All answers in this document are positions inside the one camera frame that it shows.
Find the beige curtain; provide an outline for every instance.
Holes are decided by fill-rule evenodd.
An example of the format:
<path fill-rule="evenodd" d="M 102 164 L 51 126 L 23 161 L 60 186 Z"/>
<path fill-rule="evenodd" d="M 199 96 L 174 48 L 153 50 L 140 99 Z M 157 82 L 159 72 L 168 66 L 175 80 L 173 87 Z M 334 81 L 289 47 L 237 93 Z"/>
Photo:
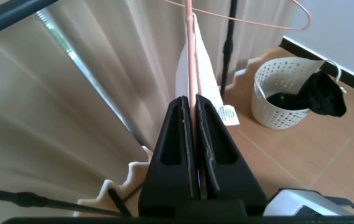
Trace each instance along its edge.
<path fill-rule="evenodd" d="M 193 6 L 228 15 L 230 1 L 193 0 Z M 290 1 L 240 0 L 240 19 L 288 26 Z M 161 0 L 63 0 L 48 7 L 55 23 L 129 121 L 153 149 L 170 100 L 185 42 L 184 8 Z M 228 21 L 198 12 L 198 23 L 218 79 Z M 277 46 L 283 30 L 236 23 L 230 77 L 250 58 Z"/>
<path fill-rule="evenodd" d="M 193 0 L 193 5 L 227 15 L 230 2 Z M 174 99 L 185 41 L 183 11 L 160 0 L 61 0 L 44 10 L 97 86 L 36 15 L 1 31 L 0 190 L 76 202 L 95 198 L 104 179 L 121 184 L 129 162 L 145 161 L 135 136 L 154 149 Z M 289 1 L 238 3 L 239 18 L 259 22 L 286 26 L 293 12 Z M 199 12 L 197 17 L 219 77 L 227 20 Z M 230 72 L 277 45 L 283 33 L 236 23 Z M 119 110 L 134 136 L 111 107 Z M 47 215 L 68 213 L 0 202 L 0 222 Z"/>
<path fill-rule="evenodd" d="M 0 32 L 0 190 L 77 202 L 95 198 L 105 179 L 122 184 L 128 163 L 146 160 L 36 15 Z M 0 202 L 0 223 L 68 214 Z"/>

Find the white plastic basket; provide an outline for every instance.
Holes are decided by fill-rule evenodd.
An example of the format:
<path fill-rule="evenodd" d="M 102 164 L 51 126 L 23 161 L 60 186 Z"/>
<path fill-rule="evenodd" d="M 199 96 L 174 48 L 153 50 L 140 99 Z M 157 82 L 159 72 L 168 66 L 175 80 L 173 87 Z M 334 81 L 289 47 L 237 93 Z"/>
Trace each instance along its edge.
<path fill-rule="evenodd" d="M 337 83 L 341 77 L 341 68 L 335 62 Z M 254 89 L 251 97 L 251 112 L 256 120 L 271 129 L 286 129 L 297 124 L 307 116 L 309 109 L 284 110 L 270 104 L 266 98 L 275 93 L 298 94 L 301 86 L 326 61 L 309 60 L 299 57 L 277 58 L 264 63 L 254 77 Z"/>

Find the white label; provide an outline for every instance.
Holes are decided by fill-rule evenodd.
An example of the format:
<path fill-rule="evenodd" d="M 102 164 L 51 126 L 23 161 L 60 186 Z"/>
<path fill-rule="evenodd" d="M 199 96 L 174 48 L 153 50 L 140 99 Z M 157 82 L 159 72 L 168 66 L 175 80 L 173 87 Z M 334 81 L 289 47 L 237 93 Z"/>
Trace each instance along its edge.
<path fill-rule="evenodd" d="M 225 126 L 239 125 L 238 115 L 233 106 L 223 105 L 216 110 Z"/>

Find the baseboard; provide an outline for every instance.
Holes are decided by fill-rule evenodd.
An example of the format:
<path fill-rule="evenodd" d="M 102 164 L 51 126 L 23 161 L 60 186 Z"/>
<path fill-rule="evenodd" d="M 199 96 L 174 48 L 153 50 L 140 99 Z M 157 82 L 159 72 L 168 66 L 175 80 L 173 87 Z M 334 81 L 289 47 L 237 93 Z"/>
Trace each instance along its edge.
<path fill-rule="evenodd" d="M 322 58 L 314 55 L 308 50 L 302 48 L 301 46 L 296 45 L 295 43 L 292 43 L 291 41 L 285 38 L 282 39 L 282 42 L 279 46 L 298 57 L 312 59 L 312 60 L 322 60 Z M 332 76 L 337 75 L 336 74 L 337 70 L 335 66 L 332 65 L 331 63 L 325 63 L 323 66 L 321 66 L 320 69 Z M 354 75 L 352 75 L 350 72 L 344 69 L 342 70 L 341 81 L 349 85 L 350 87 L 354 88 Z"/>

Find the tiled floor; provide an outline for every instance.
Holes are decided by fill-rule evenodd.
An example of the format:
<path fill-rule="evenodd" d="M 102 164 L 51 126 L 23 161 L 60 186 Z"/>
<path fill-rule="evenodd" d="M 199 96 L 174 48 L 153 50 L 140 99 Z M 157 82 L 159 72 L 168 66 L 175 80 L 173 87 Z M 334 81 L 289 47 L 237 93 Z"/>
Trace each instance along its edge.
<path fill-rule="evenodd" d="M 342 118 L 308 115 L 283 131 L 261 126 L 250 109 L 253 77 L 258 67 L 278 57 L 290 57 L 274 49 L 235 77 L 227 87 L 225 104 L 238 112 L 240 125 L 228 130 L 268 197 L 281 187 L 318 190 L 354 202 L 354 89 L 341 83 L 347 94 Z"/>

